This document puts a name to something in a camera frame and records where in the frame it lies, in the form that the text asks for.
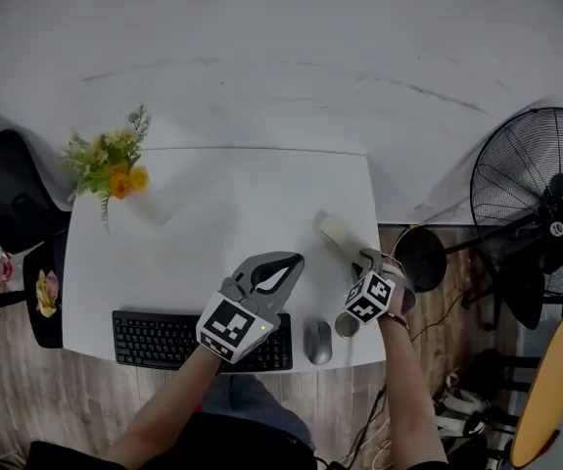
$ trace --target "human arm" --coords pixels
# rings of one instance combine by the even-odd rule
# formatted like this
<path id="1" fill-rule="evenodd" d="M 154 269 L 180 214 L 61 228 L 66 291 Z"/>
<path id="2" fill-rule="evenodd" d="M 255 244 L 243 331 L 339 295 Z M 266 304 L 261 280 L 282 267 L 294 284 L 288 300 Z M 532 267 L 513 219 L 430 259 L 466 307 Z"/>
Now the human arm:
<path id="1" fill-rule="evenodd" d="M 176 442 L 220 367 L 221 358 L 198 346 L 168 382 L 137 412 L 101 459 L 137 470 Z"/>
<path id="2" fill-rule="evenodd" d="M 401 304 L 402 289 L 396 288 L 389 311 L 401 316 Z M 386 316 L 379 319 L 379 328 L 386 347 L 388 407 L 396 468 L 407 469 L 425 461 L 446 462 L 433 402 L 409 333 Z"/>

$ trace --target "person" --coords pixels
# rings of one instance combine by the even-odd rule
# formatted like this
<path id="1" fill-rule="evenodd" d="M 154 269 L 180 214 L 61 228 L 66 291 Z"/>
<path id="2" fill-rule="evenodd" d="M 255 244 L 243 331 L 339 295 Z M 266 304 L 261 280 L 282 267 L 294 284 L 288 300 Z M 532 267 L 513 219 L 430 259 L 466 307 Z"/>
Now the person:
<path id="1" fill-rule="evenodd" d="M 390 312 L 401 315 L 402 290 Z M 386 348 L 388 405 L 396 469 L 447 468 L 409 334 L 399 321 L 379 320 Z M 98 456 L 61 446 L 31 444 L 27 470 L 190 468 L 315 470 L 305 423 L 247 375 L 218 376 L 221 358 L 197 347 L 183 366 L 137 412 L 125 433 Z M 331 465 L 331 468 L 344 468 Z"/>

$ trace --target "white table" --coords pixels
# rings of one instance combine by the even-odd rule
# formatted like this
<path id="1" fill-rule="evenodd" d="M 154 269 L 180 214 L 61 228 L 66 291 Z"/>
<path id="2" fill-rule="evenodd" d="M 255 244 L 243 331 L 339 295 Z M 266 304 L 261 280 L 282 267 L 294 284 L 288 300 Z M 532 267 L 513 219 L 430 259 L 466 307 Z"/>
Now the white table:
<path id="1" fill-rule="evenodd" d="M 352 339 L 334 330 L 352 286 L 349 266 L 314 232 L 325 210 L 378 247 L 365 157 L 289 150 L 147 150 L 152 196 L 171 210 L 157 228 L 125 201 L 111 199 L 108 234 L 98 199 L 72 211 L 63 315 L 64 347 L 115 359 L 112 311 L 201 313 L 213 291 L 247 257 L 294 251 L 305 269 L 283 311 L 292 316 L 293 372 L 376 362 L 385 352 L 376 323 Z M 325 319 L 333 358 L 315 366 L 304 354 L 304 324 Z"/>

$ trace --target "chair backrest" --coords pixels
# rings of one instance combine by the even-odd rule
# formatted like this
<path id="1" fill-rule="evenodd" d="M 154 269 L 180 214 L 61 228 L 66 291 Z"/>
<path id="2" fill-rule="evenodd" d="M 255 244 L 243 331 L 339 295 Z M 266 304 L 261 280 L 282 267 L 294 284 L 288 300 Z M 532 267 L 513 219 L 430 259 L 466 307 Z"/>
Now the chair backrest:
<path id="1" fill-rule="evenodd" d="M 0 132 L 0 247 L 11 254 L 67 230 L 70 213 L 52 201 L 22 137 Z"/>

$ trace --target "black shirt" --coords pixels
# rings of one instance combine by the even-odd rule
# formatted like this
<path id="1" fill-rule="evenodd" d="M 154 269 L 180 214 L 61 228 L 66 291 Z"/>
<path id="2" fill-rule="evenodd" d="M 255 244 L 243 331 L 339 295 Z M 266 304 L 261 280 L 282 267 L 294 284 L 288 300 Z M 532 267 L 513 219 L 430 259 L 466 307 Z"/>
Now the black shirt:
<path id="1" fill-rule="evenodd" d="M 414 470 L 439 470 L 443 463 L 423 463 Z M 25 470 L 75 468 L 122 470 L 122 466 L 82 452 L 36 442 Z M 193 414 L 174 447 L 148 461 L 143 470 L 262 469 L 316 470 L 312 450 L 291 434 L 255 421 L 219 414 Z"/>

